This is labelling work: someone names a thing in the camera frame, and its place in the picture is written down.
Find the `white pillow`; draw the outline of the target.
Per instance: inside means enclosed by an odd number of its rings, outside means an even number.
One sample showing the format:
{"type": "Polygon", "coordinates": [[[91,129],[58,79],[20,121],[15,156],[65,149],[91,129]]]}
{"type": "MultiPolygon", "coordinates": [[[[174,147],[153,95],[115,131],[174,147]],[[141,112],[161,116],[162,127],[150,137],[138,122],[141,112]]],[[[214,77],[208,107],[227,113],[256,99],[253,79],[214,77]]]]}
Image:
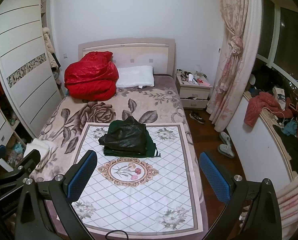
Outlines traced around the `white pillow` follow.
{"type": "Polygon", "coordinates": [[[117,88],[153,87],[154,76],[152,66],[134,66],[118,68],[117,88]]]}

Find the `white floral quilted mat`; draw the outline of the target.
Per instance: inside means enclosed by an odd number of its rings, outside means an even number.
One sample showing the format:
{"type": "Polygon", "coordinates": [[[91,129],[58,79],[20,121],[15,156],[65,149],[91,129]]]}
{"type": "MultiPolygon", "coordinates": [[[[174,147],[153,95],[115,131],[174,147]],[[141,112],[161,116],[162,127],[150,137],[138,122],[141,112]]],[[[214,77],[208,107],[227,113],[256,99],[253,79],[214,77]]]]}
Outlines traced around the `white floral quilted mat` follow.
{"type": "Polygon", "coordinates": [[[99,138],[107,124],[88,123],[72,159],[78,163],[88,150],[97,166],[73,207],[92,233],[132,239],[180,238],[202,233],[203,220],[191,154],[184,126],[149,124],[154,158],[111,157],[99,138]]]}

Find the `pink floral curtain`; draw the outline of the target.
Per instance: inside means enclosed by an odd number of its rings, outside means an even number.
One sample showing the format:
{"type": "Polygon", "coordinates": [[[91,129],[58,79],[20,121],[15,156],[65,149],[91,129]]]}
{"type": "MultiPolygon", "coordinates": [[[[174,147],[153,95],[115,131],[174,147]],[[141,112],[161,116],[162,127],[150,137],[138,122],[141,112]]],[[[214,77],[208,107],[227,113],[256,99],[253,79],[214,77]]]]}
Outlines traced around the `pink floral curtain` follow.
{"type": "Polygon", "coordinates": [[[217,132],[227,128],[245,91],[258,52],[262,11],[262,0],[220,0],[225,34],[206,109],[217,132]]]}

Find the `left grey white slipper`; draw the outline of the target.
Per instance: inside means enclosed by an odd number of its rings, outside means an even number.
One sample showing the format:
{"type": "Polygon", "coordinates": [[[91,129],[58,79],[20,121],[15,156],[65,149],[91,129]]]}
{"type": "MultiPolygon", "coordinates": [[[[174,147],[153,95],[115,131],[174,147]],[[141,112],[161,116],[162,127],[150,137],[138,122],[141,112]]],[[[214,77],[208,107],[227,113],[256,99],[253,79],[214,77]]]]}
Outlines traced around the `left grey white slipper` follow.
{"type": "Polygon", "coordinates": [[[217,151],[222,154],[225,155],[228,158],[233,159],[235,157],[234,152],[232,151],[232,147],[230,145],[227,144],[220,144],[217,147],[217,151]]]}

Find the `dark sneaker on floor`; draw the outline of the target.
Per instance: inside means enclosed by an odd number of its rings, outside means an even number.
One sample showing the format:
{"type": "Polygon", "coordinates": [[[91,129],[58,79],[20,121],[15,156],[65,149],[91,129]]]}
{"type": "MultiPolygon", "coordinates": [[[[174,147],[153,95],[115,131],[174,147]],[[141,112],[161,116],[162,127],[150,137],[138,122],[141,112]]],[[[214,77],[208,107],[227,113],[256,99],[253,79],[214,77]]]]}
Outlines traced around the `dark sneaker on floor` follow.
{"type": "Polygon", "coordinates": [[[205,124],[205,120],[200,116],[199,113],[192,111],[189,114],[189,117],[195,121],[197,121],[200,124],[205,124]]]}

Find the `grey white slipper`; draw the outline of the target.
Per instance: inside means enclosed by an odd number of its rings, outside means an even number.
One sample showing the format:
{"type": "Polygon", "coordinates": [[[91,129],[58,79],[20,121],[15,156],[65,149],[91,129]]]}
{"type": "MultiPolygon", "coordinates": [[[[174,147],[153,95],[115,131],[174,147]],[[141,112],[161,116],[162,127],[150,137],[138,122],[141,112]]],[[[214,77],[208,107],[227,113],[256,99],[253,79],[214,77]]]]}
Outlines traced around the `grey white slipper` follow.
{"type": "Polygon", "coordinates": [[[219,137],[224,144],[231,146],[231,138],[226,132],[224,132],[224,131],[221,132],[219,134],[219,137]]]}
{"type": "Polygon", "coordinates": [[[230,145],[227,144],[220,144],[217,147],[217,151],[222,154],[225,155],[228,158],[233,159],[235,157],[234,152],[232,151],[232,147],[230,145]]]}

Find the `red quilted duvet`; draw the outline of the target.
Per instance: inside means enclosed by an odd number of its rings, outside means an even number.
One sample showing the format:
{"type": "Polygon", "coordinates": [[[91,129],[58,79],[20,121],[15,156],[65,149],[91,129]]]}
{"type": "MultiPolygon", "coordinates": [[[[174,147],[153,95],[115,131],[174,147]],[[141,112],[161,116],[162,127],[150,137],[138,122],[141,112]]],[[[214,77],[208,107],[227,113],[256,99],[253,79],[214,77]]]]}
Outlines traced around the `red quilted duvet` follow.
{"type": "Polygon", "coordinates": [[[110,51],[92,51],[70,64],[64,73],[69,96],[89,101],[106,101],[116,93],[119,73],[110,51]]]}

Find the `right grey white slipper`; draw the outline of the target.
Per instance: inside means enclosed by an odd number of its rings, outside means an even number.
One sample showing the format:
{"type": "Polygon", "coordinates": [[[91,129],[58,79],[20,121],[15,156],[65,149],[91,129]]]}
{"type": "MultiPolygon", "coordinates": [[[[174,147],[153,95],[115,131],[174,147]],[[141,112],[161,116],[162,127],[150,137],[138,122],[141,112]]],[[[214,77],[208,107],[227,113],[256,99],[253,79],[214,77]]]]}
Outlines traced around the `right grey white slipper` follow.
{"type": "Polygon", "coordinates": [[[231,146],[231,138],[226,132],[224,132],[224,131],[221,132],[219,134],[219,137],[224,144],[231,146]]]}

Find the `bed with floral blanket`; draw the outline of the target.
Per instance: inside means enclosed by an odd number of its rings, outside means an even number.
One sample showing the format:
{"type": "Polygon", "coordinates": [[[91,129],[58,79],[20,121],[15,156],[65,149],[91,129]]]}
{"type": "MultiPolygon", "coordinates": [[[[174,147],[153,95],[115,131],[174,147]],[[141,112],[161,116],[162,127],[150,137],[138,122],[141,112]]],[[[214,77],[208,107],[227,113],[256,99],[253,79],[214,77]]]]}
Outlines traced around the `bed with floral blanket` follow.
{"type": "Polygon", "coordinates": [[[107,133],[99,138],[104,155],[130,158],[154,158],[159,155],[147,131],[149,124],[181,123],[190,149],[204,230],[202,233],[167,239],[201,239],[205,236],[208,231],[208,218],[199,166],[176,83],[172,77],[156,75],[153,87],[119,88],[111,99],[104,102],[82,101],[67,96],[40,133],[40,140],[53,141],[58,148],[42,170],[33,173],[36,181],[52,180],[75,164],[72,159],[83,129],[88,123],[109,126],[107,133]]]}

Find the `white folded knit sweater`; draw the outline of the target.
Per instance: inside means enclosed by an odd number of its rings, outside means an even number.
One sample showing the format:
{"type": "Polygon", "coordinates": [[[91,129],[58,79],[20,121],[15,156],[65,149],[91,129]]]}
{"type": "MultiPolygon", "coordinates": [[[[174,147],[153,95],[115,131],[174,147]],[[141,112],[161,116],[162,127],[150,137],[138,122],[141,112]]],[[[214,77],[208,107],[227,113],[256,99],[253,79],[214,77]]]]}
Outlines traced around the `white folded knit sweater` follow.
{"type": "Polygon", "coordinates": [[[46,165],[50,157],[57,150],[58,145],[53,141],[33,139],[33,141],[26,145],[24,157],[28,155],[32,150],[38,150],[40,153],[40,162],[36,166],[35,170],[40,171],[46,165]]]}

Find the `white sliding wardrobe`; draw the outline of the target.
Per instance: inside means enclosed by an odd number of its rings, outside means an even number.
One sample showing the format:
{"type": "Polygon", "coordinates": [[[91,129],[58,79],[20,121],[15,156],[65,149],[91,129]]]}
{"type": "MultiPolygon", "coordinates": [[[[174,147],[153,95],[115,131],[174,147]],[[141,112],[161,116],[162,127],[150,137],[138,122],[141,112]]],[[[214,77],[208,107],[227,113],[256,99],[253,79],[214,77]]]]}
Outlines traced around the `white sliding wardrobe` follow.
{"type": "Polygon", "coordinates": [[[38,137],[61,101],[42,35],[41,0],[0,5],[0,82],[31,137],[38,137]]]}

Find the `white bedside nightstand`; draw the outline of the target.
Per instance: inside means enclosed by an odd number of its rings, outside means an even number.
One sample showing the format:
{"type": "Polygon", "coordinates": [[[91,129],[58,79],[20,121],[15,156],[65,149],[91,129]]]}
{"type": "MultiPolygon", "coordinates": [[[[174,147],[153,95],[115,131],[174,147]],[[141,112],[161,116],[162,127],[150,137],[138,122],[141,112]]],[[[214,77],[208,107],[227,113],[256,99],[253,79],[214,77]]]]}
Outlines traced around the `white bedside nightstand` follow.
{"type": "Polygon", "coordinates": [[[176,87],[185,109],[205,109],[208,104],[211,84],[205,77],[196,79],[190,72],[177,70],[176,87]]]}

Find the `red pink padded jacket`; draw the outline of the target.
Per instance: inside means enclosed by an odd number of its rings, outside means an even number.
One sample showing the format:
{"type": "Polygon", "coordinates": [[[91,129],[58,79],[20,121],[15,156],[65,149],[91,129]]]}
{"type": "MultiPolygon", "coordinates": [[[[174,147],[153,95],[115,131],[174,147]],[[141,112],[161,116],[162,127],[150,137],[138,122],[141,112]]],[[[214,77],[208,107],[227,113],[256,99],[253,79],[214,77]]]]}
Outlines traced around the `red pink padded jacket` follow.
{"type": "Polygon", "coordinates": [[[263,109],[269,109],[270,112],[278,118],[289,119],[293,117],[293,113],[290,109],[281,109],[273,95],[267,92],[260,92],[259,95],[249,100],[244,123],[253,128],[263,109]]]}

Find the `beige bed headboard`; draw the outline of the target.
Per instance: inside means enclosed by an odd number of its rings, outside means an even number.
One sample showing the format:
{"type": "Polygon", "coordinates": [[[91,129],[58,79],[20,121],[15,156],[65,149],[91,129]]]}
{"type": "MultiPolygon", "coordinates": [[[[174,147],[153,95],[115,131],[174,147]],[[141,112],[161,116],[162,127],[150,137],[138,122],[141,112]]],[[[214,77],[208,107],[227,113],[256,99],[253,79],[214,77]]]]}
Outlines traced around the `beige bed headboard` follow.
{"type": "Polygon", "coordinates": [[[160,37],[113,38],[78,45],[78,58],[92,51],[112,52],[118,67],[152,66],[154,74],[175,76],[175,40],[160,37]]]}

